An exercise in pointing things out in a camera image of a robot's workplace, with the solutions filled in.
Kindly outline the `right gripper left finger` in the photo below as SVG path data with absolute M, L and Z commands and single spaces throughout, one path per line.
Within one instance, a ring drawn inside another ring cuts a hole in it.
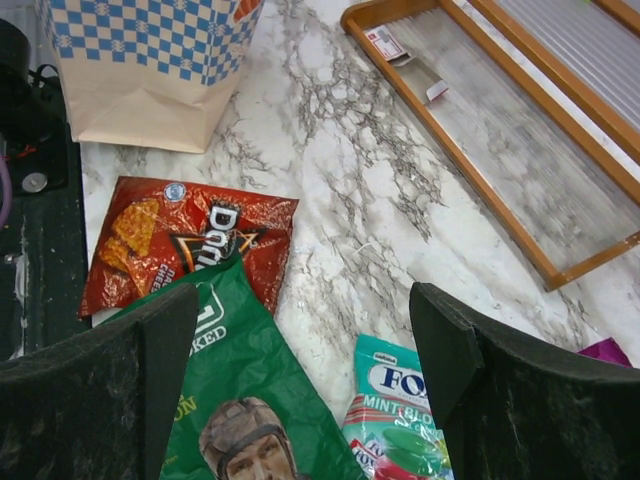
M 156 479 L 199 310 L 180 285 L 1 365 L 4 479 Z

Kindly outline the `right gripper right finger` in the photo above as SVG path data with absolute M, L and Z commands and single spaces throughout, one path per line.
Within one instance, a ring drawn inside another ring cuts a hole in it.
M 458 479 L 635 479 L 639 373 L 551 345 L 416 283 L 412 331 Z

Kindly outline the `red Doritos chips bag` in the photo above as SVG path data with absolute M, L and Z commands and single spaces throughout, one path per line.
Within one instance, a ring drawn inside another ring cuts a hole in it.
M 211 185 L 122 176 L 115 185 L 78 314 L 124 308 L 239 254 L 275 311 L 298 200 Z

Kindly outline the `blue checkered paper bag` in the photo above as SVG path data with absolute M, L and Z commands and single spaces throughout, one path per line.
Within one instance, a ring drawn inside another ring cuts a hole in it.
M 260 1 L 38 1 L 71 135 L 203 153 L 242 77 Z

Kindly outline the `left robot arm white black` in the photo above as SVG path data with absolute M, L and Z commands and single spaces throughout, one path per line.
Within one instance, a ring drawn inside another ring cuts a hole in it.
M 66 142 L 66 113 L 57 76 L 45 77 L 41 65 L 29 67 L 31 46 L 25 34 L 1 21 L 1 138 L 16 146 L 60 153 Z

